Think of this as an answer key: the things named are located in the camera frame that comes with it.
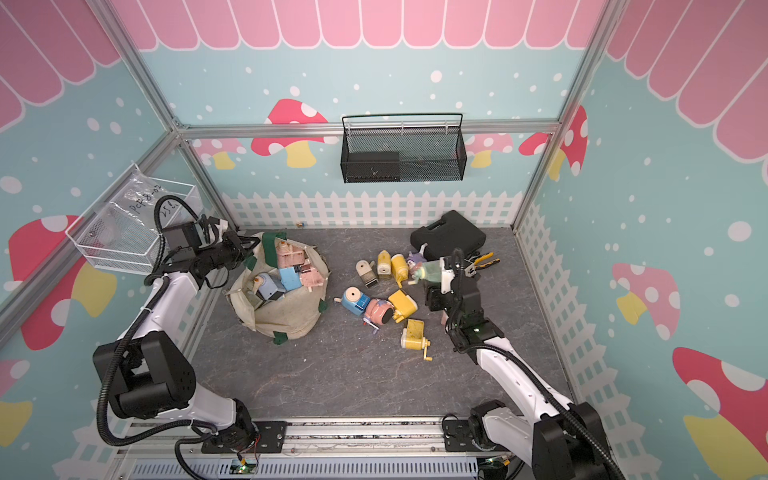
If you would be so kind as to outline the cream pencil sharpener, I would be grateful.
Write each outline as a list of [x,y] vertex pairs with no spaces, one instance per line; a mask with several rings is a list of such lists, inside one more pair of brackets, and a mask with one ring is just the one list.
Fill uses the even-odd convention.
[[374,262],[359,260],[355,265],[355,270],[366,288],[371,288],[378,283]]

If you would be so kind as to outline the pink round character sharpener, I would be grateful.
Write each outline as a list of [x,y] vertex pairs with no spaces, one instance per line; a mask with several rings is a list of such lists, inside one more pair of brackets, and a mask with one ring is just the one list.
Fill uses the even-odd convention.
[[384,299],[371,299],[364,312],[363,321],[377,333],[379,329],[389,323],[394,317],[394,306]]

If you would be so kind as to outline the pink boxy pencil sharpener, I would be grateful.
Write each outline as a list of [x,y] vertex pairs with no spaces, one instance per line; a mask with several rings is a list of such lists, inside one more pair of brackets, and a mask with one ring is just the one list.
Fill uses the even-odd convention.
[[445,333],[448,334],[451,329],[451,321],[450,321],[450,315],[447,311],[443,311],[441,313],[441,324],[444,328]]

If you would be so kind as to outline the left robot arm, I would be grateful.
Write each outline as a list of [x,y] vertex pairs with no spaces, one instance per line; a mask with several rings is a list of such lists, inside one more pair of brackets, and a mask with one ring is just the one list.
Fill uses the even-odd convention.
[[209,275],[243,264],[261,240],[197,214],[172,194],[156,201],[153,221],[160,247],[145,279],[151,295],[119,339],[99,346],[92,357],[101,381],[98,434],[107,445],[121,447],[187,427],[203,442],[245,450],[258,438],[246,406],[200,385],[169,332],[209,286]]

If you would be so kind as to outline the beige canvas tote bag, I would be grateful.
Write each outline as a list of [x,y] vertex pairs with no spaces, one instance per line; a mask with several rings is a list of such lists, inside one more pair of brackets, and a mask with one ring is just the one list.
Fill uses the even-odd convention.
[[[328,309],[330,269],[315,247],[289,239],[283,232],[263,232],[257,237],[261,243],[246,258],[244,270],[225,291],[227,301],[245,327],[272,338],[276,344],[301,338],[314,328]],[[302,286],[286,292],[279,300],[265,302],[253,290],[254,277],[268,273],[280,280],[276,254],[276,243],[280,239],[303,248],[306,253],[304,265],[314,266],[326,282],[312,291]]]

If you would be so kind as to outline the blue pencil sharpener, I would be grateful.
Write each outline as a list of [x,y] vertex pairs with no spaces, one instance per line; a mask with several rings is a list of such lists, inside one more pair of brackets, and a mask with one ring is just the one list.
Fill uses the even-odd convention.
[[365,313],[371,298],[357,287],[348,287],[344,293],[340,297],[336,297],[334,301],[341,304],[354,315],[362,316]]

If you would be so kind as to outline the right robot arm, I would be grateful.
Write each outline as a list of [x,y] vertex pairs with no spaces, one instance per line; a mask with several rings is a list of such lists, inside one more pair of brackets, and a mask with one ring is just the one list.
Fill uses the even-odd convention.
[[425,266],[426,303],[444,311],[445,332],[455,351],[487,372],[517,407],[488,401],[473,408],[468,424],[476,445],[504,448],[537,479],[623,478],[597,411],[549,385],[486,317],[463,251],[455,249]]

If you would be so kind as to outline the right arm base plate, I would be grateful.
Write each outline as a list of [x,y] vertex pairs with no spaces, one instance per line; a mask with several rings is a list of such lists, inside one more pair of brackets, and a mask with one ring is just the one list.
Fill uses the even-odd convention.
[[444,416],[440,421],[444,449],[447,452],[492,452],[499,448],[478,439],[468,419],[455,415]]

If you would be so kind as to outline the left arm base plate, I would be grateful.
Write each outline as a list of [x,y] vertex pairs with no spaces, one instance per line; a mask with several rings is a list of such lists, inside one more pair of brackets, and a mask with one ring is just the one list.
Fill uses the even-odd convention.
[[230,427],[223,438],[206,440],[203,454],[278,454],[286,440],[286,421],[253,421],[249,430],[241,432]]

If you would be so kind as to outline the purple pencil sharpener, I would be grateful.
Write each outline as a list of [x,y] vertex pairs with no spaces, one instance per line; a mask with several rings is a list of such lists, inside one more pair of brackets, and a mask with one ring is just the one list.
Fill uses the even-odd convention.
[[425,249],[427,246],[427,243],[423,243],[417,251],[411,252],[408,255],[406,263],[410,272],[416,271],[426,262]]

